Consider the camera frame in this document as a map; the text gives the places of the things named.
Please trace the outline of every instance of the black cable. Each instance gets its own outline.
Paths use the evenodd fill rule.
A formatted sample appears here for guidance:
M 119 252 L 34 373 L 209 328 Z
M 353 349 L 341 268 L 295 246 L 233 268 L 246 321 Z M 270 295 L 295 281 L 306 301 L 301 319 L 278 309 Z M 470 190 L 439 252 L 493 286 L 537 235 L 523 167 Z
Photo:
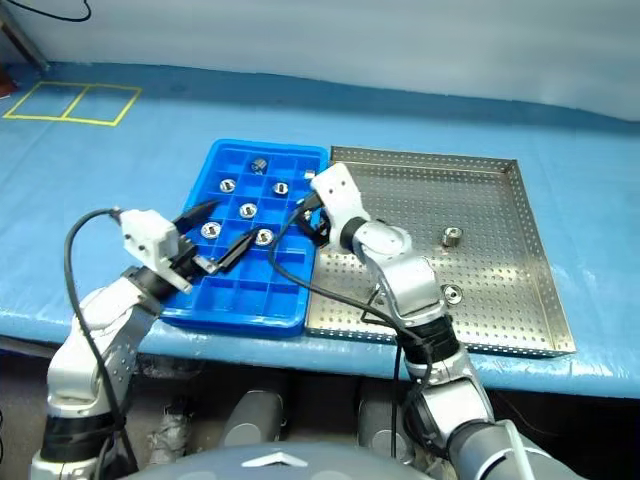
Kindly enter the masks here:
M 393 368 L 393 380 L 392 380 L 392 404 L 391 404 L 391 410 L 392 410 L 392 418 L 391 418 L 391 456 L 393 458 L 396 457 L 396 432 L 397 432 L 397 412 L 398 412 L 398 405 L 397 405 L 397 387 L 398 387 L 398 382 L 400 381 L 400 358 L 402 355 L 402 346 L 400 345 L 400 342 L 398 340 L 398 335 L 399 334 L 403 334 L 406 335 L 407 337 L 411 338 L 414 342 L 416 342 L 418 345 L 422 345 L 427 353 L 427 358 L 431 358 L 431 352 L 430 352 L 430 348 L 428 347 L 428 345 L 424 344 L 424 341 L 422 340 L 422 338 L 420 338 L 418 335 L 416 335 L 415 333 L 413 333 L 412 331 L 408 330 L 407 328 L 405 328 L 403 325 L 399 324 L 398 322 L 396 322 L 391 316 L 387 315 L 384 312 L 381 312 L 380 310 L 378 310 L 377 308 L 374 308 L 370 305 L 370 303 L 373 301 L 373 299 L 375 298 L 375 295 L 377 294 L 377 292 L 375 292 L 374 295 L 371 296 L 371 298 L 369 299 L 368 303 L 363 303 L 360 302 L 359 300 L 355 300 L 353 298 L 349 298 L 349 297 L 345 297 L 343 295 L 340 295 L 339 293 L 335 293 L 332 292 L 330 290 L 326 290 L 322 287 L 318 287 L 317 285 L 312 285 L 309 282 L 304 281 L 303 279 L 296 277 L 295 275 L 293 275 L 292 273 L 288 272 L 287 270 L 284 269 L 284 267 L 282 267 L 280 264 L 278 264 L 278 262 L 276 261 L 276 247 L 278 245 L 278 243 L 280 242 L 280 240 L 282 240 L 282 237 L 284 237 L 284 234 L 286 233 L 286 231 L 289 229 L 289 227 L 293 224 L 293 222 L 295 222 L 296 217 L 300 214 L 302 214 L 302 212 L 304 211 L 304 207 L 298 207 L 296 210 L 294 210 L 294 212 L 292 213 L 291 217 L 289 217 L 289 219 L 287 220 L 287 222 L 283 225 L 282 229 L 280 230 L 280 232 L 278 233 L 278 235 L 276 235 L 275 239 L 273 240 L 273 242 L 271 243 L 271 246 L 269 247 L 269 252 L 267 255 L 267 260 L 269 261 L 269 264 L 273 267 L 273 269 L 278 272 L 280 275 L 282 275 L 284 278 L 288 279 L 289 281 L 306 288 L 307 290 L 317 293 L 318 295 L 322 295 L 323 297 L 326 297 L 330 300 L 334 300 L 336 302 L 340 302 L 340 303 L 344 303 L 346 305 L 349 305 L 351 307 L 354 308 L 358 308 L 360 310 L 363 311 L 363 316 L 361 317 L 361 320 L 365 323 L 371 323 L 371 324 L 376 324 L 376 325 L 382 325 L 385 327 L 389 327 L 392 328 L 396 331 L 396 342 L 397 342 L 397 349 L 396 349 L 396 358 L 395 358 L 395 363 L 394 363 L 394 368 Z M 377 320 L 372 320 L 372 319 L 364 319 L 364 315 L 370 313 L 371 315 L 378 317 L 380 319 L 380 322 L 378 322 Z M 426 374 L 425 374 L 425 379 L 428 380 L 429 375 L 431 374 L 431 360 L 429 360 L 428 362 L 428 366 L 427 366 L 427 370 L 426 370 Z
M 366 303 L 361 302 L 359 300 L 355 300 L 353 298 L 345 297 L 343 295 L 340 295 L 339 293 L 335 293 L 335 292 L 332 292 L 330 290 L 326 290 L 326 289 L 324 289 L 322 287 L 318 287 L 317 285 L 312 285 L 311 283 L 306 282 L 303 279 L 301 279 L 299 277 L 296 277 L 292 273 L 288 272 L 280 264 L 278 264 L 276 262 L 276 257 L 275 257 L 276 246 L 278 245 L 280 240 L 282 240 L 282 237 L 284 236 L 285 232 L 289 229 L 289 227 L 293 224 L 293 222 L 295 222 L 296 217 L 299 214 L 302 213 L 302 210 L 303 209 L 301 209 L 301 207 L 298 207 L 293 212 L 291 217 L 289 217 L 289 220 L 287 220 L 287 222 L 284 224 L 284 226 L 282 227 L 282 229 L 280 230 L 278 235 L 276 235 L 276 238 L 271 243 L 271 247 L 269 248 L 269 251 L 268 251 L 268 254 L 267 254 L 267 260 L 269 261 L 269 264 L 273 267 L 273 269 L 276 272 L 278 272 L 280 275 L 282 275 L 284 278 L 286 278 L 287 280 L 289 280 L 289 281 L 291 281 L 291 282 L 293 282 L 293 283 L 295 283 L 295 284 L 297 284 L 297 285 L 299 285 L 301 287 L 304 287 L 304 288 L 306 288 L 307 290 L 309 290 L 311 292 L 317 293 L 318 295 L 322 295 L 323 297 L 326 297 L 326 298 L 328 298 L 330 300 L 334 300 L 336 302 L 344 303 L 346 305 L 349 305 L 350 307 L 357 308 L 359 310 L 364 310 L 366 313 L 370 313 L 374 317 L 378 317 L 389 328 L 393 328 L 396 332 L 400 332 L 403 335 L 406 335 L 407 337 L 411 338 L 417 344 L 423 345 L 424 342 L 418 335 L 416 335 L 415 333 L 411 332 L 410 330 L 405 328 L 403 325 L 400 325 L 398 322 L 396 322 L 391 316 L 387 315 L 386 313 L 381 312 L 377 308 L 374 308 L 371 305 L 367 305 Z
M 96 473 L 93 477 L 93 480 L 102 480 L 102 474 L 104 469 L 104 459 L 107 456 L 107 452 L 113 445 L 115 445 L 115 438 L 108 437 L 104 440 L 104 443 L 100 448 L 100 453 L 98 454 L 98 459 L 96 460 Z
M 494 391 L 493 392 L 494 395 L 496 396 L 496 398 L 499 398 L 500 401 L 502 401 L 502 403 L 504 405 L 506 405 L 507 407 L 509 407 L 509 409 L 516 414 L 516 416 L 520 419 L 520 421 L 527 427 L 529 428 L 529 430 L 531 430 L 532 432 L 535 432 L 539 435 L 545 436 L 545 437 L 562 437 L 562 434 L 557 433 L 557 432 L 549 432 L 547 430 L 541 430 L 538 427 L 536 427 L 535 425 L 533 425 L 531 422 L 529 422 L 529 420 L 527 420 L 525 418 L 525 416 L 522 414 L 522 412 L 520 412 L 520 410 L 518 410 L 516 408 L 516 406 L 511 403 L 507 397 L 505 397 L 502 393 L 498 392 L 498 391 Z
M 89 212 L 86 215 L 82 216 L 75 223 L 75 225 L 71 227 L 71 230 L 69 230 L 67 238 L 64 241 L 64 281 L 67 286 L 67 294 L 69 295 L 69 302 L 71 303 L 71 307 L 73 308 L 73 313 L 78 319 L 80 330 L 82 330 L 82 334 L 87 340 L 89 349 L 96 359 L 96 363 L 98 365 L 98 373 L 100 377 L 102 377 L 105 394 L 107 395 L 109 408 L 111 410 L 111 415 L 113 416 L 113 421 L 115 423 L 115 430 L 120 433 L 120 438 L 122 439 L 122 444 L 124 445 L 125 453 L 127 454 L 130 473 L 133 473 L 138 471 L 138 463 L 136 461 L 135 454 L 133 453 L 133 447 L 131 446 L 129 436 L 127 435 L 127 430 L 125 429 L 124 416 L 122 415 L 120 407 L 118 406 L 118 401 L 113 390 L 113 385 L 111 384 L 111 379 L 109 378 L 109 373 L 107 372 L 107 367 L 104 364 L 102 355 L 100 355 L 100 352 L 98 351 L 98 347 L 96 347 L 96 344 L 91 337 L 91 331 L 89 330 L 87 321 L 82 314 L 82 309 L 80 308 L 80 300 L 78 299 L 78 292 L 76 291 L 75 282 L 73 280 L 73 268 L 71 266 L 71 251 L 73 247 L 73 240 L 80 229 L 93 218 L 99 217 L 101 215 L 109 215 L 112 218 L 117 218 L 118 213 L 118 210 L 112 208 L 94 210 L 93 212 Z
M 63 22 L 72 22 L 72 23 L 82 23 L 86 22 L 91 18 L 92 11 L 89 6 L 88 0 L 82 0 L 82 3 L 87 8 L 87 13 L 82 17 L 61 17 L 60 15 L 55 15 L 53 13 L 43 12 L 42 10 L 38 10 L 37 8 L 30 7 L 29 5 L 24 5 L 22 3 L 18 3 L 15 0 L 6 0 L 11 5 L 15 5 L 16 7 L 22 8 L 23 10 L 27 10 L 29 12 L 37 13 L 38 15 L 42 15 L 43 17 L 53 18 L 54 20 L 61 20 Z
M 396 344 L 396 359 L 393 364 L 393 380 L 391 381 L 391 458 L 396 458 L 396 433 L 398 432 L 398 383 L 400 383 L 400 358 L 402 345 Z
M 367 305 L 371 305 L 373 300 L 380 293 L 380 289 L 376 288 L 369 299 Z M 386 323 L 378 320 L 366 320 L 367 312 L 362 311 L 360 315 L 360 321 L 364 323 L 371 323 L 374 325 L 380 325 L 388 327 Z M 402 346 L 396 343 L 396 359 L 393 363 L 393 380 L 391 381 L 391 458 L 397 458 L 397 439 L 396 434 L 398 432 L 398 383 L 400 382 L 400 358 L 402 357 Z

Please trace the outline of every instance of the blue compartment tray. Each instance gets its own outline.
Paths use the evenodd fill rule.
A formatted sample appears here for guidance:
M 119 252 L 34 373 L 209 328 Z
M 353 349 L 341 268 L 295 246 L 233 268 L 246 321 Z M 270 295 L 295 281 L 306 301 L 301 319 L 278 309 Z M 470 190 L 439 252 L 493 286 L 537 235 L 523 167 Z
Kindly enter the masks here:
M 263 174 L 251 168 L 256 158 L 267 162 Z M 211 147 L 184 208 L 217 200 L 219 204 L 210 221 L 219 223 L 222 229 L 213 240 L 204 238 L 199 228 L 189 232 L 188 237 L 199 246 L 200 255 L 219 258 L 251 228 L 268 228 L 277 234 L 296 201 L 311 191 L 305 172 L 320 172 L 328 162 L 328 152 L 320 147 L 218 140 Z M 233 192 L 220 190 L 224 179 L 236 183 Z M 287 195 L 273 191 L 277 182 L 289 186 Z M 240 206 L 245 203 L 258 207 L 251 220 L 240 216 Z M 299 335 L 304 328 L 309 292 L 273 270 L 267 261 L 268 248 L 254 245 L 231 272 L 196 281 L 190 295 L 178 294 L 169 302 L 163 320 L 186 328 Z M 294 275 L 311 280 L 315 247 L 297 227 L 290 227 L 278 244 L 276 258 Z

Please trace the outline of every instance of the yellow tape square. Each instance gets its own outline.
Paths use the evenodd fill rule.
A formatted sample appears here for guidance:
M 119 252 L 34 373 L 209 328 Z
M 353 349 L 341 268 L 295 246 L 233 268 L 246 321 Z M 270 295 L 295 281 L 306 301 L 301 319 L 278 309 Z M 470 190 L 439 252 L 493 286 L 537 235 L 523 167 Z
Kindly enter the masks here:
M 76 95 L 76 97 L 69 103 L 69 105 L 64 109 L 64 111 L 57 116 L 53 115 L 30 115 L 30 114 L 16 114 L 16 110 L 20 108 L 22 104 L 24 104 L 41 86 L 43 85 L 53 85 L 53 86 L 62 86 L 62 87 L 79 87 L 82 88 L 80 93 Z M 85 117 L 74 117 L 71 115 L 73 110 L 78 106 L 80 101 L 90 92 L 92 89 L 112 89 L 112 90 L 124 90 L 131 92 L 131 98 L 126 102 L 124 107 L 120 110 L 120 112 L 115 116 L 113 120 L 102 120 L 95 118 L 85 118 Z M 75 82 L 53 82 L 53 81 L 42 81 L 33 86 L 31 90 L 29 90 L 24 97 L 22 97 L 13 107 L 11 107 L 2 118 L 5 119 L 13 119 L 13 120 L 47 120 L 52 122 L 72 122 L 72 123 L 87 123 L 90 125 L 101 125 L 107 127 L 115 127 L 127 114 L 129 109 L 136 102 L 140 94 L 142 93 L 142 89 L 139 87 L 128 87 L 124 85 L 112 85 L 112 84 L 104 84 L 104 83 L 75 83 Z

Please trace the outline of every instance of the metal bearing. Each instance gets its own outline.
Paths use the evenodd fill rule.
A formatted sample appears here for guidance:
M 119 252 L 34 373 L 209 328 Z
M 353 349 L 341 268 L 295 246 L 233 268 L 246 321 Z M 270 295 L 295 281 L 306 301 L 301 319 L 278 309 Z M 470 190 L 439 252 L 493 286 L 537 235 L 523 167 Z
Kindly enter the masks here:
M 444 299 L 449 305 L 457 305 L 462 301 L 462 289 L 457 285 L 444 285 L 442 287 Z
M 289 193 L 289 185 L 284 182 L 278 182 L 273 186 L 273 193 L 276 195 L 286 195 Z
M 220 235 L 222 226 L 218 222 L 207 222 L 200 229 L 200 234 L 207 240 L 213 240 Z
M 447 227 L 442 232 L 442 245 L 445 247 L 455 247 L 462 238 L 462 229 L 458 227 Z
M 240 205 L 239 212 L 242 218 L 250 219 L 256 216 L 256 213 L 258 213 L 258 207 L 256 207 L 255 203 L 245 203 Z
M 220 191 L 231 193 L 236 189 L 236 181 L 233 178 L 225 178 L 220 182 Z
M 256 235 L 256 245 L 266 247 L 273 242 L 273 232 L 268 228 L 261 228 Z
M 257 175 L 264 175 L 267 171 L 267 161 L 258 157 L 251 162 L 251 171 Z

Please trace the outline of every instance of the perforated metal sheet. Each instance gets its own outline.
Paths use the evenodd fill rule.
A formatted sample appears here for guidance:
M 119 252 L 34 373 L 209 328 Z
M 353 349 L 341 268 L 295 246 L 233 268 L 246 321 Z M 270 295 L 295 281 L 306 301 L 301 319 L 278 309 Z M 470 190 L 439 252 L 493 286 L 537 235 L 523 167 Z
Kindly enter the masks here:
M 515 160 L 334 147 L 362 191 L 365 208 L 406 229 L 441 284 L 458 285 L 450 307 L 458 338 L 482 351 L 552 356 L 575 351 Z M 456 247 L 446 227 L 463 229 Z M 353 255 L 320 250 L 313 282 L 362 301 L 374 282 Z M 376 305 L 386 310 L 385 305 Z M 310 333 L 391 341 L 361 312 L 312 294 Z

